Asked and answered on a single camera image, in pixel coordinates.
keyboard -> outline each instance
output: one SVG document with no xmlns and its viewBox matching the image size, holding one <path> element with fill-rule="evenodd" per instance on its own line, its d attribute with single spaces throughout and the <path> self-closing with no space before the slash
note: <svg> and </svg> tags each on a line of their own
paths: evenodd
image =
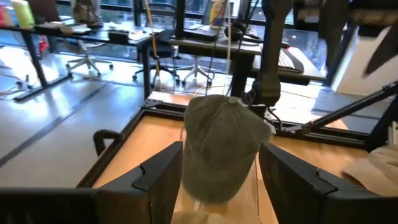
<svg viewBox="0 0 398 224">
<path fill-rule="evenodd" d="M 288 50 L 281 49 L 279 54 L 278 69 L 286 70 L 294 73 L 303 73 L 304 66 L 296 57 Z"/>
</svg>

green baseball cap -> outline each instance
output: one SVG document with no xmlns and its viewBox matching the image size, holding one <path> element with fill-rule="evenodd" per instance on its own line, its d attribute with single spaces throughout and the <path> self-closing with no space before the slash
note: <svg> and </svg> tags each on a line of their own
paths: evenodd
<svg viewBox="0 0 398 224">
<path fill-rule="evenodd" d="M 271 130 L 236 97 L 209 95 L 190 100 L 182 185 L 201 202 L 225 203 L 243 185 L 261 142 Z"/>
</svg>

cap button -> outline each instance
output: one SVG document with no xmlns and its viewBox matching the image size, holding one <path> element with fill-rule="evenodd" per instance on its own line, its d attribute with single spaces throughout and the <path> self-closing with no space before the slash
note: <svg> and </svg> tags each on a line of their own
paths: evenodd
<svg viewBox="0 0 398 224">
<path fill-rule="evenodd" d="M 232 96 L 228 99 L 228 102 L 231 104 L 236 104 L 238 102 L 238 98 Z"/>
</svg>

desk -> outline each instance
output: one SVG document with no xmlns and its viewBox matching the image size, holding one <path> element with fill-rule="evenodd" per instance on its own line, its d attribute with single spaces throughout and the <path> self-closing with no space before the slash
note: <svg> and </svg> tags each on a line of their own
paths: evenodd
<svg viewBox="0 0 398 224">
<path fill-rule="evenodd" d="M 35 30 L 35 29 L 21 29 L 19 27 L 6 27 L 6 26 L 0 26 L 0 29 L 2 30 L 9 30 L 9 31 L 14 31 L 14 32 L 20 32 L 26 46 L 28 48 L 28 51 L 30 53 L 30 57 L 32 59 L 33 66 L 35 67 L 35 70 L 37 72 L 37 77 L 40 80 L 41 87 L 34 88 L 33 90 L 24 93 L 20 96 L 17 96 L 14 98 L 16 102 L 26 100 L 31 96 L 34 96 L 41 91 L 50 88 L 51 86 L 57 85 L 60 82 L 63 82 L 70 77 L 64 76 L 60 77 L 52 82 L 48 82 L 45 78 L 44 72 L 42 70 L 41 64 L 40 64 L 40 59 L 38 58 L 36 54 L 36 49 L 35 45 L 32 40 L 31 34 L 39 34 L 39 35 L 46 35 L 49 37 L 61 37 L 61 38 L 71 38 L 71 39 L 76 39 L 76 40 L 85 40 L 85 41 L 93 41 L 93 42 L 101 42 L 101 43 L 107 43 L 107 44 L 121 44 L 121 45 L 129 45 L 129 46 L 135 46 L 140 49 L 142 52 L 142 65 L 144 67 L 144 97 L 147 98 L 150 93 L 150 70 L 149 70 L 149 48 L 150 46 L 150 40 L 151 40 L 151 29 L 148 27 L 130 27 L 131 30 L 144 30 L 146 33 L 143 35 L 142 39 L 139 40 L 130 40 L 128 43 L 119 43 L 115 42 L 113 40 L 109 40 L 108 38 L 108 33 L 107 30 L 109 29 L 109 24 L 105 23 L 103 27 L 94 30 L 93 32 L 87 34 L 87 35 L 68 35 L 68 34 L 62 34 L 62 33 L 53 33 L 53 32 L 47 32 L 43 30 Z M 160 33 L 162 32 L 162 29 L 154 29 L 155 33 Z"/>
<path fill-rule="evenodd" d="M 149 98 L 180 105 L 187 105 L 190 99 L 189 96 L 175 96 L 158 92 L 153 92 Z M 339 121 L 333 123 L 335 126 L 339 126 L 340 124 Z M 100 173 L 92 186 L 101 187 L 133 169 L 142 161 L 150 158 L 174 141 L 178 141 L 182 125 L 182 120 L 176 121 L 153 116 L 143 117 L 132 133 L 128 134 L 124 144 L 120 147 L 119 151 L 115 152 L 114 157 L 102 173 Z M 156 136 L 157 139 L 155 141 L 153 138 L 148 138 L 148 136 Z M 294 139 L 274 137 L 271 142 L 287 152 L 339 177 L 341 177 L 341 170 L 344 166 L 367 156 L 367 152 L 360 149 L 350 149 Z M 193 210 L 194 204 L 195 201 L 184 192 L 183 188 L 180 188 L 175 211 Z M 258 159 L 254 161 L 254 166 L 241 190 L 227 205 L 211 206 L 200 204 L 198 209 L 220 213 L 222 216 L 234 220 L 238 224 L 259 223 L 259 221 L 266 224 L 278 223 L 267 190 L 262 181 Z"/>
<path fill-rule="evenodd" d="M 222 37 L 217 40 L 214 57 L 227 58 L 228 39 L 224 34 L 220 35 Z M 170 43 L 178 46 L 179 53 L 207 57 L 213 55 L 214 42 L 192 39 L 171 39 Z M 244 87 L 246 86 L 248 73 L 252 68 L 254 56 L 261 54 L 261 46 L 259 44 L 246 45 L 243 42 L 239 55 L 237 54 L 238 46 L 239 44 L 234 42 L 231 45 L 231 60 L 239 60 L 239 66 L 234 67 L 232 71 L 231 96 L 241 96 L 241 92 L 244 91 Z"/>
<path fill-rule="evenodd" d="M 278 70 L 278 76 L 281 82 L 287 83 L 301 83 L 308 85 L 310 80 L 324 81 L 326 76 L 322 75 L 321 72 L 315 68 L 313 63 L 305 56 L 305 54 L 296 47 L 291 47 L 289 52 L 296 57 L 304 66 L 304 72 L 302 74 L 290 72 L 286 70 Z M 254 57 L 252 76 L 256 77 L 260 71 L 261 56 L 257 55 Z"/>
</svg>

baseball cap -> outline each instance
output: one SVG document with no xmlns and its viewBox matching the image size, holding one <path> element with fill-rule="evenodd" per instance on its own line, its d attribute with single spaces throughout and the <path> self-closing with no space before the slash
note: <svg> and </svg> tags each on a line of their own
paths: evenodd
<svg viewBox="0 0 398 224">
<path fill-rule="evenodd" d="M 186 129 L 182 185 L 193 198 L 225 203 L 243 185 L 261 142 L 271 138 L 263 120 L 236 97 L 192 98 Z"/>
<path fill-rule="evenodd" d="M 171 224 L 234 224 L 218 213 L 206 211 L 174 212 Z"/>
<path fill-rule="evenodd" d="M 343 173 L 365 188 L 385 197 L 398 196 L 398 146 L 383 146 L 373 150 L 367 159 L 348 165 Z"/>
</svg>

